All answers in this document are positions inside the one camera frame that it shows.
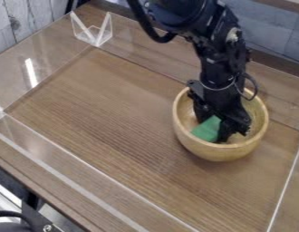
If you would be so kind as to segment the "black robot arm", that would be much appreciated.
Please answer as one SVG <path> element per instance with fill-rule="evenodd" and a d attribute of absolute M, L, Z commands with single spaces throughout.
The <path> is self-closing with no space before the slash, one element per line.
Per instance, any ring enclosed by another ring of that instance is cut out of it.
<path fill-rule="evenodd" d="M 216 123 L 213 142 L 247 134 L 252 118 L 244 109 L 249 50 L 237 16 L 221 0 L 127 0 L 148 37 L 165 44 L 177 36 L 192 43 L 201 75 L 188 81 L 188 97 L 201 126 Z"/>

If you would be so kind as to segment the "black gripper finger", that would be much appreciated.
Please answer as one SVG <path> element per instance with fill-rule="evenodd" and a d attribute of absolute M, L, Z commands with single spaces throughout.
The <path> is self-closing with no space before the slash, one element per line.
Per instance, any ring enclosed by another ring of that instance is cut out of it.
<path fill-rule="evenodd" d="M 217 131 L 217 143 L 223 143 L 228 141 L 228 138 L 239 133 L 243 136 L 247 135 L 252 125 L 251 118 L 243 118 L 235 121 L 231 118 L 224 118 L 220 122 L 220 127 Z"/>
<path fill-rule="evenodd" d="M 193 98 L 193 111 L 199 123 L 205 122 L 215 115 L 212 106 L 199 97 Z"/>

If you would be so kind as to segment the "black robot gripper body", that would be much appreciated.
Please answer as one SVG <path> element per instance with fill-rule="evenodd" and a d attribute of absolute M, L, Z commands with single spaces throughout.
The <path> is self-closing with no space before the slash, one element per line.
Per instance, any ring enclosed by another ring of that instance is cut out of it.
<path fill-rule="evenodd" d="M 241 102 L 244 91 L 244 80 L 232 80 L 229 84 L 219 88 L 208 86 L 203 80 L 188 81 L 188 97 L 201 98 L 213 108 L 216 117 L 223 120 L 231 118 L 235 121 L 251 118 Z"/>

